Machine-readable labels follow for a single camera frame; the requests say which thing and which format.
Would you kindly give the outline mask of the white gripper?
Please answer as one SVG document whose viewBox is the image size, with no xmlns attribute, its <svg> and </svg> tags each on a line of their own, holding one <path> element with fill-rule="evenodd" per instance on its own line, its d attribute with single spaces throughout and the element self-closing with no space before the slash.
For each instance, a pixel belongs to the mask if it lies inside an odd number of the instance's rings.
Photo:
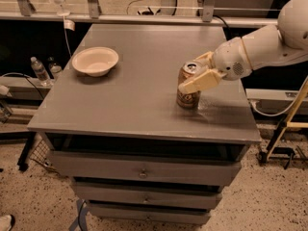
<svg viewBox="0 0 308 231">
<path fill-rule="evenodd" d="M 209 69 L 203 68 L 182 84 L 178 84 L 178 90 L 185 94 L 214 88 L 222 79 L 242 79 L 252 72 L 241 38 L 232 38 L 214 52 L 208 51 L 196 57 L 194 61 Z"/>
</svg>

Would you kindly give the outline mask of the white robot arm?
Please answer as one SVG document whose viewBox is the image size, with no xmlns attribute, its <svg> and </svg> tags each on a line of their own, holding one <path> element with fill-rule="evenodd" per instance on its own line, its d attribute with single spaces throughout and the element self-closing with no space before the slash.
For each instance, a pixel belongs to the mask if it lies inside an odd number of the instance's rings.
<svg viewBox="0 0 308 231">
<path fill-rule="evenodd" d="M 196 73 L 178 86 L 184 94 L 211 89 L 222 80 L 238 80 L 266 66 L 305 62 L 308 57 L 308 0 L 290 0 L 275 25 L 232 38 L 195 59 Z"/>
</svg>

